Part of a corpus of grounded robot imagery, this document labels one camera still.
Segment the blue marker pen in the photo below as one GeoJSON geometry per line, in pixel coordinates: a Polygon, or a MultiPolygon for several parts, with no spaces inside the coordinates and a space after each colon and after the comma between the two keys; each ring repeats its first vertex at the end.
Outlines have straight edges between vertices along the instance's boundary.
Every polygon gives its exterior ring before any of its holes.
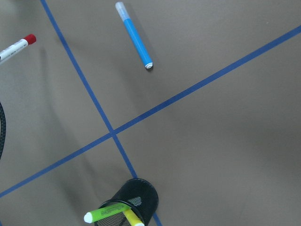
{"type": "Polygon", "coordinates": [[[151,59],[131,17],[129,16],[127,9],[123,2],[117,2],[115,8],[124,24],[125,29],[143,63],[146,70],[153,68],[153,60],[151,59]]]}

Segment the red capped white marker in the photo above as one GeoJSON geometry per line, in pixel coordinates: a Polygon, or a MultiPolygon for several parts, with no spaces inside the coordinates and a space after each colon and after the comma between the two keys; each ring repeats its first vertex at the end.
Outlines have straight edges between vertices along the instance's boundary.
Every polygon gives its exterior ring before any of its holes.
{"type": "Polygon", "coordinates": [[[10,45],[6,49],[2,50],[0,53],[0,64],[3,64],[13,56],[15,56],[17,53],[22,51],[27,46],[33,44],[36,42],[36,36],[34,34],[29,34],[25,36],[24,38],[20,39],[16,43],[10,45]]]}

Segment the black mesh pen cup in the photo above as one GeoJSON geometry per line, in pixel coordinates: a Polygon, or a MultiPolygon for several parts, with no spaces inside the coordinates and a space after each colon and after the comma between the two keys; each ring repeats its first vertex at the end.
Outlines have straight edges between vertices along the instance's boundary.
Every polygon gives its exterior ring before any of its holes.
{"type": "Polygon", "coordinates": [[[133,178],[128,180],[111,199],[103,202],[100,207],[104,208],[117,203],[128,205],[147,226],[158,207],[158,193],[148,181],[133,178]]]}

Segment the yellow highlighter pen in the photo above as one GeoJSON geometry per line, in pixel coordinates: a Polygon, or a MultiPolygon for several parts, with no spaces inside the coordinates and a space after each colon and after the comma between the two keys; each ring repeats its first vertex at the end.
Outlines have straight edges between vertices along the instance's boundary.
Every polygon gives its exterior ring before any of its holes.
{"type": "Polygon", "coordinates": [[[131,210],[127,209],[123,211],[126,219],[131,226],[144,226],[144,223],[137,217],[137,215],[131,210]]]}

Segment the green highlighter pen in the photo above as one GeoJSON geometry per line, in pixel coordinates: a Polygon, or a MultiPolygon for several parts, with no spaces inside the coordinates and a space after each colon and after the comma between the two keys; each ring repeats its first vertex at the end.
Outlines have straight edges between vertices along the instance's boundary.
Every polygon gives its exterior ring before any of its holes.
{"type": "Polygon", "coordinates": [[[123,203],[116,203],[110,206],[102,207],[97,210],[87,212],[84,215],[83,220],[86,223],[94,223],[98,220],[111,217],[128,209],[130,209],[130,206],[123,203]]]}

